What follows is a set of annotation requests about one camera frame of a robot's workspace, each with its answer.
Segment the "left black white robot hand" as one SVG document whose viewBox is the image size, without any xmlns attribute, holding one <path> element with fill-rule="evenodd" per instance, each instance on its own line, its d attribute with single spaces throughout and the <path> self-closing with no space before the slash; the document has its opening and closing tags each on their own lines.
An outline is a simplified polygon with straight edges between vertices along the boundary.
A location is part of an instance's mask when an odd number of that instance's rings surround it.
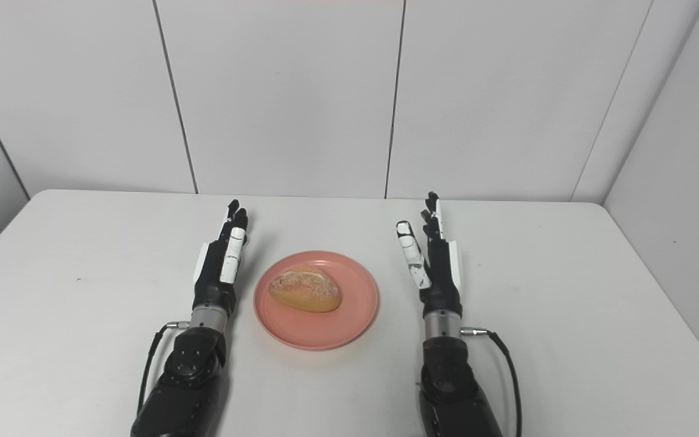
<svg viewBox="0 0 699 437">
<path fill-rule="evenodd" d="M 235 282 L 241 255 L 247 243 L 249 217 L 238 199 L 227 207 L 226 218 L 216 240 L 208 244 L 194 285 L 192 310 L 220 309 L 232 315 L 237 306 Z"/>
</svg>

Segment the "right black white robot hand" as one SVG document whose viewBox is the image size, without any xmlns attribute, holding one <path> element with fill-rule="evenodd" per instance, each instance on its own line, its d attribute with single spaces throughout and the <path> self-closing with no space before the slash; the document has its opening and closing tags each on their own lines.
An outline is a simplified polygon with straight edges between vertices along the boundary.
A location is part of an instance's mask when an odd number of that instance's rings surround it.
<svg viewBox="0 0 699 437">
<path fill-rule="evenodd" d="M 445 237 L 441 198 L 436 192 L 429 192 L 420 216 L 424 220 L 422 229 L 427 238 L 427 254 L 422 252 L 410 222 L 399 221 L 396 235 L 424 305 L 424 316 L 444 311 L 461 317 L 458 248 L 454 240 Z"/>
</svg>

